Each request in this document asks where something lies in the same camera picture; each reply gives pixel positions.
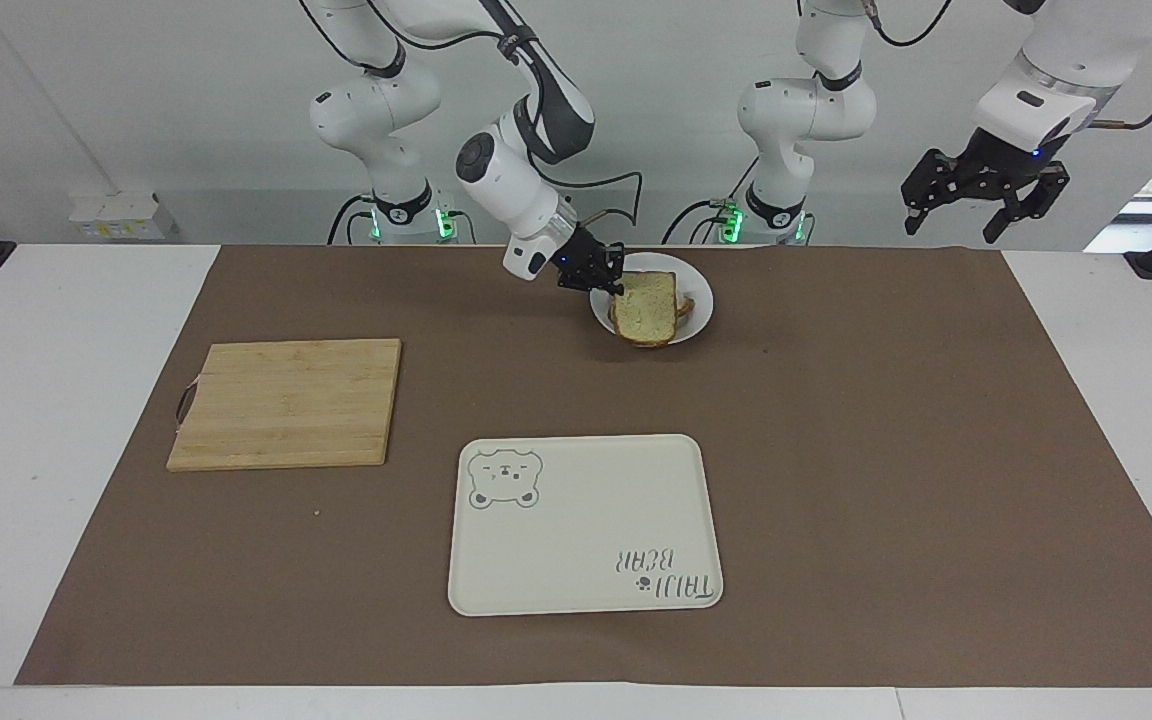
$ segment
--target white tray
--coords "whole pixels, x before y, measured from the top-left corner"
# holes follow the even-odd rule
[[[690,437],[480,439],[461,452],[447,583],[461,615],[700,609],[722,592]]]

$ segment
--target bread slice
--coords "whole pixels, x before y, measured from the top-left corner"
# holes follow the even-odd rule
[[[679,332],[677,279],[673,273],[626,273],[626,295],[612,296],[616,334],[641,347],[669,344]]]

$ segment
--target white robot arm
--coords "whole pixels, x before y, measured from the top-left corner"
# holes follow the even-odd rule
[[[366,0],[312,3],[312,17],[326,40],[364,70],[316,97],[310,106],[314,129],[367,168],[376,199],[372,222],[384,242],[442,241],[448,234],[444,194],[422,172],[420,152],[393,136],[438,109],[438,78],[408,58]]]
[[[759,161],[740,209],[759,242],[786,240],[803,210],[814,161],[799,142],[851,141],[873,124],[877,99],[861,77],[867,32],[861,0],[806,0],[796,45],[814,77],[756,82],[741,96],[740,126]]]
[[[594,135],[594,112],[568,78],[536,32],[509,0],[314,0],[332,22],[325,35],[342,54],[366,63],[364,78],[347,83],[314,103],[316,126],[326,141],[364,159],[372,177],[393,179],[396,196],[425,200],[430,188],[416,179],[417,158],[389,132],[438,108],[438,86],[429,70],[406,60],[396,35],[417,36],[442,45],[468,35],[498,39],[500,54],[521,69],[529,94],[465,143],[457,159],[457,177],[472,199],[508,225],[511,241],[503,265],[513,274],[536,279],[544,265],[559,270],[559,286],[575,290],[622,291],[623,247],[605,247],[576,222],[575,211],[544,182],[532,161],[558,164],[585,150]],[[344,91],[344,99],[339,92]],[[385,118],[384,111],[389,112]],[[378,204],[381,191],[376,192]],[[391,204],[406,210],[402,204]],[[412,205],[419,211],[419,206]],[[410,217],[403,211],[402,217]]]
[[[963,154],[930,150],[902,184],[909,234],[932,210],[965,197],[1005,202],[984,228],[991,243],[1010,223],[1046,215],[1069,183],[1053,156],[1093,122],[1152,41],[1152,1],[1005,1],[1033,14],[1034,31],[978,101]],[[1018,191],[1033,183],[1022,200]]]

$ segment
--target wooden cutting board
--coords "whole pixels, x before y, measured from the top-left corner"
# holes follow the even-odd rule
[[[212,344],[168,470],[382,465],[397,340]]]

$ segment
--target brown table mat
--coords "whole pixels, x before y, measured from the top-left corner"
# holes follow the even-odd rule
[[[685,252],[717,313],[650,353],[499,256],[221,250],[17,682],[1152,687],[1152,518],[1001,256]],[[402,338],[387,464],[166,471],[211,343],[319,338]],[[657,432],[714,609],[454,614],[463,445]]]

